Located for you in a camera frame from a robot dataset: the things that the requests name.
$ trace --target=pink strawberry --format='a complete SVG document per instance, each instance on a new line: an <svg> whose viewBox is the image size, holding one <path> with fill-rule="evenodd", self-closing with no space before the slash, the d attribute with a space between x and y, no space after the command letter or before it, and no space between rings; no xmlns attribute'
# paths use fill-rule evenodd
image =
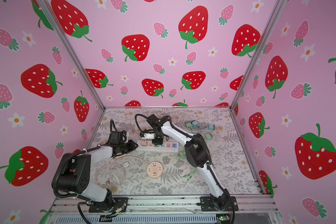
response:
<svg viewBox="0 0 336 224"><path fill-rule="evenodd" d="M39 119L39 122L46 124L52 123L55 120L55 116L50 111L39 113L37 118Z"/></svg>
<svg viewBox="0 0 336 224"><path fill-rule="evenodd" d="M222 79L226 79L226 78L228 78L228 75L229 75L229 72L228 72L228 69L227 69L227 68L222 68L222 69L220 70L220 77L221 77Z"/></svg>
<svg viewBox="0 0 336 224"><path fill-rule="evenodd" d="M0 28L0 44L3 45L4 47L9 47L9 49L12 51L17 51L18 49L20 49L18 47L18 42L16 41L16 39L11 38L9 32L1 28Z"/></svg>
<svg viewBox="0 0 336 224"><path fill-rule="evenodd" d="M104 59L106 59L107 62L109 62L109 63L113 62L112 54L109 51L107 51L106 49L104 49L104 48L101 49L101 55Z"/></svg>
<svg viewBox="0 0 336 224"><path fill-rule="evenodd" d="M9 101L13 100L13 95L8 86L0 84L0 110L7 109L11 104Z"/></svg>
<svg viewBox="0 0 336 224"><path fill-rule="evenodd" d="M177 90L176 90L176 89L171 89L171 90L169 91L169 97L170 97L170 98L175 97L176 94L177 94Z"/></svg>
<svg viewBox="0 0 336 224"><path fill-rule="evenodd" d="M54 58L55 62L58 65L61 65L62 62L62 57L60 55L60 51L58 50L58 48L56 46L52 47L52 57Z"/></svg>
<svg viewBox="0 0 336 224"><path fill-rule="evenodd" d="M159 74L164 74L166 72L163 66L159 64L154 64L153 69L156 73L159 73Z"/></svg>
<svg viewBox="0 0 336 224"><path fill-rule="evenodd" d="M313 199L306 197L301 200L302 205L304 208L311 213L311 215L318 217L320 215L321 218L327 218L327 211L325 207L320 204L318 201L314 201Z"/></svg>
<svg viewBox="0 0 336 224"><path fill-rule="evenodd" d="M154 23L153 28L155 33L158 36L161 36L161 38L166 38L168 36L168 30L165 28L165 26L161 23Z"/></svg>
<svg viewBox="0 0 336 224"><path fill-rule="evenodd" d="M193 62L197 59L197 53L195 51L193 52L190 52L188 55L187 55L187 60L186 60L186 64L187 65L191 65L193 64Z"/></svg>
<svg viewBox="0 0 336 224"><path fill-rule="evenodd" d="M300 100L303 96L307 97L311 93L311 89L312 87L309 83L304 85L300 83L291 91L291 97Z"/></svg>
<svg viewBox="0 0 336 224"><path fill-rule="evenodd" d="M298 47L304 42L304 37L306 37L308 32L309 32L309 21L305 20L302 22L302 24L296 31L294 47Z"/></svg>
<svg viewBox="0 0 336 224"><path fill-rule="evenodd" d="M128 93L128 88L127 88L126 86L122 86L122 87L120 88L120 90L121 90L121 94L122 94L122 95L127 95L127 93Z"/></svg>
<svg viewBox="0 0 336 224"><path fill-rule="evenodd" d="M67 101L66 97L61 98L62 103L62 109L64 109L66 112L70 111L70 102Z"/></svg>
<svg viewBox="0 0 336 224"><path fill-rule="evenodd" d="M63 143L59 142L57 143L56 149L55 149L55 157L56 159L60 159L63 154Z"/></svg>

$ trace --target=table surface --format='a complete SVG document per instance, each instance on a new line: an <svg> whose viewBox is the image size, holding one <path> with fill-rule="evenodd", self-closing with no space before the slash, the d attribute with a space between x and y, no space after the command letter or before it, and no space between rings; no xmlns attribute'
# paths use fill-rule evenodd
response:
<svg viewBox="0 0 336 224"><path fill-rule="evenodd" d="M242 150L230 112L226 108L111 108L106 109L98 132L91 147L108 141L110 119L113 119L118 131L129 133L128 139L140 140L139 130L135 124L135 114L149 116L155 114L158 118L166 115L172 117L173 123L189 132L200 133L203 136L211 133L213 138L206 141L209 148L215 172L228 189L230 194L258 194L250 167ZM186 122L197 120L200 127L215 124L215 130L185 127ZM151 127L144 118L138 117L142 129ZM132 151L128 158L104 159L91 166L91 181L109 188L114 195L200 195L209 194L205 179L199 171L191 166L181 146L179 154L168 152ZM163 174L158 179L151 179L147 174L147 163L158 161L163 165ZM114 165L112 172L108 167Z"/></svg>

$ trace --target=white power strip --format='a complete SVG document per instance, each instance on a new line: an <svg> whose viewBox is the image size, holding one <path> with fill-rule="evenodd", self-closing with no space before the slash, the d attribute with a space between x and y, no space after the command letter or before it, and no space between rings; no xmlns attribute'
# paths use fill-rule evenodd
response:
<svg viewBox="0 0 336 224"><path fill-rule="evenodd" d="M172 141L164 141L163 145L155 146L152 144L152 141L147 141L147 146L141 146L141 140L137 141L138 147L136 150L140 151L153 151L153 152L179 152L179 143Z"/></svg>

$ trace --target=strawberry wallpaper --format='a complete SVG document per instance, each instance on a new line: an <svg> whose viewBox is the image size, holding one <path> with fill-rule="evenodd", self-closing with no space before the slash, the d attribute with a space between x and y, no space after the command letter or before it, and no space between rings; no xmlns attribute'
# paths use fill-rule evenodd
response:
<svg viewBox="0 0 336 224"><path fill-rule="evenodd" d="M336 1L288 1L235 113L283 221L336 223Z"/></svg>
<svg viewBox="0 0 336 224"><path fill-rule="evenodd" d="M106 106L227 106L276 0L50 3Z"/></svg>
<svg viewBox="0 0 336 224"><path fill-rule="evenodd" d="M87 143L95 107L37 2L0 1L0 223L43 223L54 172Z"/></svg>

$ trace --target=white flower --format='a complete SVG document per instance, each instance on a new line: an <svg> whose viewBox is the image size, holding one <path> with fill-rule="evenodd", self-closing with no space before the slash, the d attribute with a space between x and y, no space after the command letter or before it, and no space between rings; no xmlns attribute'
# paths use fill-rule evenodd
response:
<svg viewBox="0 0 336 224"><path fill-rule="evenodd" d="M27 34L25 31L22 31L22 34L24 35L22 40L27 42L30 47L32 47L33 44L36 44L31 33Z"/></svg>
<svg viewBox="0 0 336 224"><path fill-rule="evenodd" d="M126 83L127 80L129 80L129 78L127 78L127 76L123 76L123 75L121 75L121 80L123 80L123 81Z"/></svg>
<svg viewBox="0 0 336 224"><path fill-rule="evenodd" d="M260 7L262 7L264 5L263 2L261 2L261 0L257 0L257 1L253 1L252 2L253 7L251 8L250 12L254 12L256 11L257 13L259 12Z"/></svg>
<svg viewBox="0 0 336 224"><path fill-rule="evenodd" d="M174 58L172 58L171 60L168 60L168 62L169 62L169 66L171 66L171 65L175 66L177 61L174 60Z"/></svg>
<svg viewBox="0 0 336 224"><path fill-rule="evenodd" d="M212 92L213 92L213 91L216 92L218 89L219 89L219 87L217 87L217 86L215 85L215 86L212 87Z"/></svg>
<svg viewBox="0 0 336 224"><path fill-rule="evenodd" d="M62 135L68 134L67 129L68 129L68 127L66 127L65 125L63 125L62 128L60 128L60 131L62 132Z"/></svg>
<svg viewBox="0 0 336 224"><path fill-rule="evenodd" d="M8 224L13 224L13 222L19 221L20 220L20 213L21 209L18 211L11 211L10 212L10 217L5 219L3 223L8 223Z"/></svg>
<svg viewBox="0 0 336 224"><path fill-rule="evenodd" d="M286 36L287 35L287 31L290 29L291 25L289 25L288 23L285 24L285 26L283 28L281 28L281 36Z"/></svg>
<svg viewBox="0 0 336 224"><path fill-rule="evenodd" d="M289 172L289 168L288 167L284 168L283 166L281 168L282 168L281 175L285 176L286 179L289 180L289 177L292 177L292 174Z"/></svg>
<svg viewBox="0 0 336 224"><path fill-rule="evenodd" d="M213 47L211 50L208 50L209 55L215 57L215 54L218 52L218 50L215 50L215 47Z"/></svg>
<svg viewBox="0 0 336 224"><path fill-rule="evenodd" d="M94 0L95 2L97 2L97 7L100 9L101 7L106 9L106 2L107 0Z"/></svg>
<svg viewBox="0 0 336 224"><path fill-rule="evenodd" d="M9 122L12 122L13 123L13 128L16 127L16 126L23 126L24 123L22 122L23 120L25 119L24 116L19 116L17 113L14 113L13 114L13 118L8 118L7 120Z"/></svg>
<svg viewBox="0 0 336 224"><path fill-rule="evenodd" d="M301 58L305 58L305 62L309 60L310 56L315 55L315 51L313 51L315 44L311 45L310 47L306 46L304 48L304 53L300 56Z"/></svg>
<svg viewBox="0 0 336 224"><path fill-rule="evenodd" d="M289 127L289 123L292 122L292 120L289 119L288 114L286 116L281 116L281 119L282 119L281 125L285 125L286 127Z"/></svg>

